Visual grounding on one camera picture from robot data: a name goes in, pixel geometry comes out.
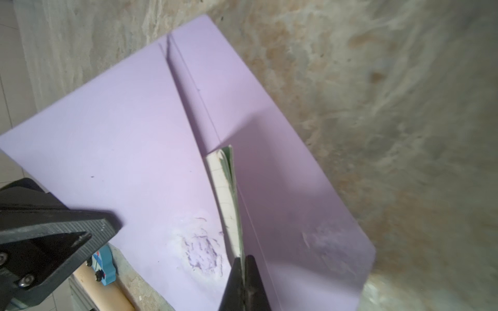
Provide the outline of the beige wooden rolling pin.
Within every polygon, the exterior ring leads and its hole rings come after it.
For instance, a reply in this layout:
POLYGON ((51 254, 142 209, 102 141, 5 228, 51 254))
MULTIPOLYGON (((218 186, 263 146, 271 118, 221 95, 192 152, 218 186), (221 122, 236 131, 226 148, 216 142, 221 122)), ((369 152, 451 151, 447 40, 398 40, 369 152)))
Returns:
POLYGON ((76 284, 89 297, 96 310, 135 310, 133 304, 118 285, 112 283, 105 286, 101 282, 97 282, 95 272, 86 264, 82 264, 75 270, 73 276, 76 284))

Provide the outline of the floral green card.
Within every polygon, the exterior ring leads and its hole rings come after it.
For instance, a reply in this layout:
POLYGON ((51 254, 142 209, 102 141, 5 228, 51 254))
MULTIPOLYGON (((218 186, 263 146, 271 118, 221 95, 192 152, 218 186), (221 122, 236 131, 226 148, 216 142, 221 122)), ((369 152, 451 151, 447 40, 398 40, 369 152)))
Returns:
POLYGON ((245 254, 233 147, 228 145, 211 152, 205 162, 219 209, 228 259, 233 263, 245 254))

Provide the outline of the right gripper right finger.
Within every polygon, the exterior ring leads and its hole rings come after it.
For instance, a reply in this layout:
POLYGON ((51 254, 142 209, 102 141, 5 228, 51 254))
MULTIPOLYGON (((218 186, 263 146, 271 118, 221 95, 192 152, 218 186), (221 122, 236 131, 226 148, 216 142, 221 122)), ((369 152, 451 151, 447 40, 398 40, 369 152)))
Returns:
POLYGON ((271 306, 254 256, 246 256, 244 273, 245 310, 271 311, 271 306))

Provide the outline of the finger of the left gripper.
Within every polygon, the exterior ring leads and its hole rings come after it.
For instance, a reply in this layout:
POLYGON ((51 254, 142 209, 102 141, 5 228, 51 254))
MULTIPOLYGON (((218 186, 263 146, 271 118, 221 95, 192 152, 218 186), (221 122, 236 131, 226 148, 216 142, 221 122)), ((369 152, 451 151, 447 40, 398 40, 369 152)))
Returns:
POLYGON ((72 210, 34 180, 1 188, 1 306, 42 303, 122 227, 109 211, 72 210))

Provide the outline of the purple paper sheet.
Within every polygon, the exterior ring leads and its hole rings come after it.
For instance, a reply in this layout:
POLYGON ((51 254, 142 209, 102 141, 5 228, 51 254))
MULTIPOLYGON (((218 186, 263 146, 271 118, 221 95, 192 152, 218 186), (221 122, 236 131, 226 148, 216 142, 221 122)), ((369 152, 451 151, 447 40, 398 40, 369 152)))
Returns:
POLYGON ((273 310, 355 310, 375 248, 271 97, 207 16, 1 136, 68 207, 115 212, 113 238, 176 310, 216 310, 230 273, 206 157, 233 148, 243 248, 273 310))

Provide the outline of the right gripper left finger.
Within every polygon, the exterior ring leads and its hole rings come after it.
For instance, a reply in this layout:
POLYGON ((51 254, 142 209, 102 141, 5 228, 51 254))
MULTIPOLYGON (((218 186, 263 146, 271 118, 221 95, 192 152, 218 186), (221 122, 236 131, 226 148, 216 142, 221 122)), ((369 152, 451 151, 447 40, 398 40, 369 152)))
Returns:
POLYGON ((235 258, 218 311, 243 311, 244 286, 241 258, 235 258))

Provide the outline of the blue toy car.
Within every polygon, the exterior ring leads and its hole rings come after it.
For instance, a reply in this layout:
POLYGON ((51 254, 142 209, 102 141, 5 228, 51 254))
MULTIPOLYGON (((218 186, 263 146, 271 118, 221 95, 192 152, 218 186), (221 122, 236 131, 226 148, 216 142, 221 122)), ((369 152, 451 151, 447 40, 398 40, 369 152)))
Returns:
POLYGON ((104 286, 112 284, 117 279, 117 269, 114 264, 112 251, 107 244, 87 259, 86 265, 94 270, 96 281, 104 286))

